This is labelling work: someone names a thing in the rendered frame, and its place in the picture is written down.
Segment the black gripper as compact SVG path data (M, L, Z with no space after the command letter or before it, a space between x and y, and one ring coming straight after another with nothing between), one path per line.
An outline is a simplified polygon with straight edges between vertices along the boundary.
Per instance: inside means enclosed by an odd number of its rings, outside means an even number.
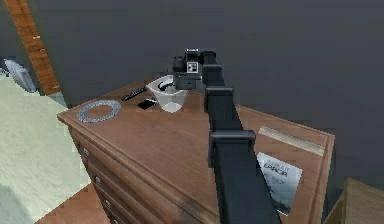
M158 84L161 92L172 93L177 90L193 90L196 83L201 80L200 63L192 59L188 61L183 56L173 59L173 82L163 81Z

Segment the small black phone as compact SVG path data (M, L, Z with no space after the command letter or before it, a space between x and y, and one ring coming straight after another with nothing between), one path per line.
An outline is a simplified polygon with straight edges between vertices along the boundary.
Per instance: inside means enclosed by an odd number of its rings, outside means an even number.
M155 104L157 103L156 100L153 100L153 99L145 99L144 101L140 102L138 104L138 107L143 109L143 110L146 110L152 106L154 106Z

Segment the black pen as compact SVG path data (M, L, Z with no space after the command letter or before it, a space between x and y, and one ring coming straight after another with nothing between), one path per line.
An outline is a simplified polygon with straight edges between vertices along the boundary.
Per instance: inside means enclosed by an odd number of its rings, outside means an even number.
M127 101L129 99L132 99L138 95L140 95L141 93L144 93L145 91L147 91L148 88L146 86L143 86L139 89L136 89L134 90L133 92L129 93L129 94L126 94L124 96L121 97L121 101Z

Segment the brown wooden chest of drawers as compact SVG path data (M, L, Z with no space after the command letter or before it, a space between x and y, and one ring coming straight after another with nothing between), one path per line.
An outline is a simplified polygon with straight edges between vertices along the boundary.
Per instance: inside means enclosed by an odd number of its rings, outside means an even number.
M139 103L144 92L110 117L93 106L96 123L78 119L78 107L59 114L67 125L100 201L114 224L223 224L214 172L208 166L209 118L204 97L187 95L167 113ZM237 112L255 131L255 150L302 171L282 224L321 224L334 137L243 106Z

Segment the pale green bed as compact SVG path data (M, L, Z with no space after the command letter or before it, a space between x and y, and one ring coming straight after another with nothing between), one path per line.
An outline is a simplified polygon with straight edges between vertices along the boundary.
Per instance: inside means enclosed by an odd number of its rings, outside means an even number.
M0 75L0 224L34 224L90 183L59 93L28 93Z

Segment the white printed magazine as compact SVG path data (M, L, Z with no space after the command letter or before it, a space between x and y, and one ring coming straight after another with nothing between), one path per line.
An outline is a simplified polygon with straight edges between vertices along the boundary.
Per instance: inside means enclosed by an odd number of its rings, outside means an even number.
M303 170L259 152L257 160L277 211L288 216Z

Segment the brown wooden side table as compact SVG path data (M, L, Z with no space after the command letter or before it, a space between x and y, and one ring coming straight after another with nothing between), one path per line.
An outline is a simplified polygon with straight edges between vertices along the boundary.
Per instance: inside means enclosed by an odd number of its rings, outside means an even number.
M323 224L384 224L384 190L347 178Z

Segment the brown wooden door frame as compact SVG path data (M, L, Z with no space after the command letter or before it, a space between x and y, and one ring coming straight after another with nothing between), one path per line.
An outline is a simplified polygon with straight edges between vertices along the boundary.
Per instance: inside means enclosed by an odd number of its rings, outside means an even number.
M27 0L0 0L5 4L13 25L21 39L22 48L31 65L32 77L41 95L51 95L60 91L41 35L33 19Z

